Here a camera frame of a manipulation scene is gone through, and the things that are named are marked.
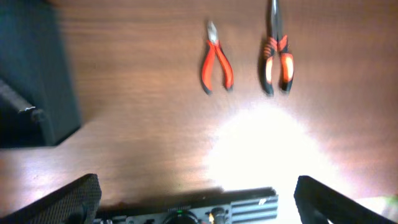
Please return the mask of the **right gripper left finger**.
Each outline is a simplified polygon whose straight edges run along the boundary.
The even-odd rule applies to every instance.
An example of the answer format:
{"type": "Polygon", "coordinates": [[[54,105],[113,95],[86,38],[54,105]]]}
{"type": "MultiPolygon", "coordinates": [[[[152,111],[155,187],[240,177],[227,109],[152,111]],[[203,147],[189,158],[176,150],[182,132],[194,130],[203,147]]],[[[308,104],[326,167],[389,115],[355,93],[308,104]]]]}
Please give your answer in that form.
{"type": "Polygon", "coordinates": [[[96,174],[85,174],[34,203],[1,218],[1,223],[93,223],[101,200],[96,174]]]}

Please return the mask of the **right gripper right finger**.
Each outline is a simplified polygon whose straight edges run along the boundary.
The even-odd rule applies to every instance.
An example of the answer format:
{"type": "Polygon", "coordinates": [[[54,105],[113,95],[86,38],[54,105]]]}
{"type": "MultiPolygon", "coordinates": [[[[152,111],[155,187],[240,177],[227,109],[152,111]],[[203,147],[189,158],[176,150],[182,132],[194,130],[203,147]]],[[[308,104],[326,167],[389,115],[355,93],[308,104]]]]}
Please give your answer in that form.
{"type": "Polygon", "coordinates": [[[294,199],[303,224],[395,224],[307,175],[298,177],[294,199]]]}

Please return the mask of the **orange black long-nose pliers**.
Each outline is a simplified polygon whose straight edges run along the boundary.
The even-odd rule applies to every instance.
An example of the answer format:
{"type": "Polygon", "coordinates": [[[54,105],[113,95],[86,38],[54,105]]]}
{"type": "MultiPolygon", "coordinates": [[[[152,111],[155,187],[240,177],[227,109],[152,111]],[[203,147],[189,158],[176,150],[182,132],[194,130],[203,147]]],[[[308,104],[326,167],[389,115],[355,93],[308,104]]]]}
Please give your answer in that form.
{"type": "Polygon", "coordinates": [[[263,48],[262,87],[267,95],[274,94],[272,66],[280,60],[280,89],[289,93],[294,80],[294,57],[289,49],[289,38],[284,34],[279,0],[270,0],[267,10],[267,39],[263,48]]]}

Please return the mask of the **small red cutting pliers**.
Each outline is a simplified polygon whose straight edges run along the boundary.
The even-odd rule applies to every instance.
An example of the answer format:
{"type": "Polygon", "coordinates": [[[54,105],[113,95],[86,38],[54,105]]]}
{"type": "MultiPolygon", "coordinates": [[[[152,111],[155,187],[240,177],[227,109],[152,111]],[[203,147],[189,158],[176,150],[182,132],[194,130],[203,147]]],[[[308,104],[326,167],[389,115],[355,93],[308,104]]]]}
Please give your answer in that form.
{"type": "Polygon", "coordinates": [[[234,85],[234,73],[232,66],[223,52],[223,49],[221,47],[221,42],[218,38],[218,31],[216,29],[214,22],[208,21],[206,27],[208,34],[208,40],[206,41],[207,49],[203,65],[201,68],[201,84],[203,90],[208,95],[212,93],[211,78],[212,78],[213,66],[215,58],[218,58],[224,74],[224,79],[223,79],[224,88],[227,91],[230,91],[234,85]]]}

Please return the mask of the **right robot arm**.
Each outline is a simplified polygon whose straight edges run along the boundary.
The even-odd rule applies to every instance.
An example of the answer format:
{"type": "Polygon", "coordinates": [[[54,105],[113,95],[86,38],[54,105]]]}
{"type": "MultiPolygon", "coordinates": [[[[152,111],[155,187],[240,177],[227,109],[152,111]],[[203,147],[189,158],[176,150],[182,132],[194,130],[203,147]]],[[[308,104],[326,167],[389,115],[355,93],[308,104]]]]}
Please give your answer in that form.
{"type": "MultiPolygon", "coordinates": [[[[1,218],[1,223],[270,223],[279,196],[271,188],[184,195],[180,205],[100,210],[96,174],[86,174],[1,218]]],[[[301,175],[294,192],[301,223],[391,223],[325,184],[301,175]]]]}

